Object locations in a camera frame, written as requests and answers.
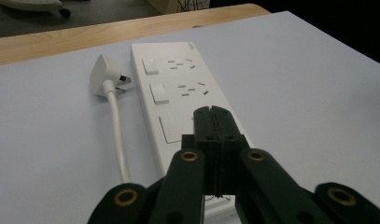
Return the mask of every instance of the caster wheel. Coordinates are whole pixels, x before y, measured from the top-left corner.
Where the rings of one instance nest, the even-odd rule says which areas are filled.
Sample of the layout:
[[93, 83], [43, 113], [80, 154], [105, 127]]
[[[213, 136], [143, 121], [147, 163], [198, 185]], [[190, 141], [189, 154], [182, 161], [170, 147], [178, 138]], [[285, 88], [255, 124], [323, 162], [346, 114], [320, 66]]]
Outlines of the caster wheel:
[[69, 18], [70, 17], [70, 10], [69, 9], [66, 9], [66, 8], [62, 8], [59, 10], [59, 12], [61, 13], [61, 15], [65, 18]]

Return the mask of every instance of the power outlet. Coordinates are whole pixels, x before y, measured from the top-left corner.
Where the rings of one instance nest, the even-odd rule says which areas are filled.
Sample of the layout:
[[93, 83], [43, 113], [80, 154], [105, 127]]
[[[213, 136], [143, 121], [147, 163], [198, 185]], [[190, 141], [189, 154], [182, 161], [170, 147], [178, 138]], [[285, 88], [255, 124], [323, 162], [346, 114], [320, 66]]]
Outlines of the power outlet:
[[[246, 136], [193, 43], [133, 44], [132, 54], [160, 177], [166, 174], [173, 155], [181, 149], [181, 135], [193, 134], [193, 112], [200, 107], [217, 105], [230, 110]], [[205, 223], [234, 213], [233, 196], [205, 198]]]

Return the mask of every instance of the power plug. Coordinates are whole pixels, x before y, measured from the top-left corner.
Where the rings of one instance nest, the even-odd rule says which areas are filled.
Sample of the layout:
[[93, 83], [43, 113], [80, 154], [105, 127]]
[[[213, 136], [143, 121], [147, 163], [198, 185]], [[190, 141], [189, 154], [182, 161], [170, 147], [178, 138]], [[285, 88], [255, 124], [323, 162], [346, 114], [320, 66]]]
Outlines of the power plug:
[[93, 67], [90, 78], [91, 91], [94, 94], [106, 96], [108, 91], [115, 91], [115, 88], [117, 88], [118, 85], [129, 82], [131, 82], [131, 79], [121, 74], [120, 67], [113, 59], [108, 58], [103, 54], [99, 56]]

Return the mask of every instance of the switch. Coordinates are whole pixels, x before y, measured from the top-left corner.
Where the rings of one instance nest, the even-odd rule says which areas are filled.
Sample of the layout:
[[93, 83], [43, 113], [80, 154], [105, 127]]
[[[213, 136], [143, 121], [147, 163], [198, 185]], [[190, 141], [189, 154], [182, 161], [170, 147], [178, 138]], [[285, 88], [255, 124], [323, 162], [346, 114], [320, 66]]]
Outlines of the switch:
[[155, 60], [153, 58], [143, 59], [144, 70], [146, 70], [146, 75], [158, 75], [158, 67], [155, 64]]
[[160, 116], [160, 122], [166, 143], [174, 143], [181, 141], [181, 133], [177, 128], [176, 120], [173, 114], [167, 113]]
[[155, 105], [169, 104], [169, 98], [166, 95], [164, 87], [161, 83], [150, 84], [152, 97], [154, 98]]

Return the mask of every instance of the white power strip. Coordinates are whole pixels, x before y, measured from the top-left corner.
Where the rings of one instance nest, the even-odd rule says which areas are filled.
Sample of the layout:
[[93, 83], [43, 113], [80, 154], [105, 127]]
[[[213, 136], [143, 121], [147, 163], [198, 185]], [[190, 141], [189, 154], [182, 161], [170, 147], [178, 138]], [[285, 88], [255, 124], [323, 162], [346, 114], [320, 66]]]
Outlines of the white power strip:
[[[181, 149], [181, 134], [193, 134], [193, 111], [203, 106], [217, 105], [231, 111], [240, 132], [253, 147], [193, 43], [133, 44], [132, 54], [160, 177]], [[205, 223], [234, 213], [233, 196], [206, 197]]]

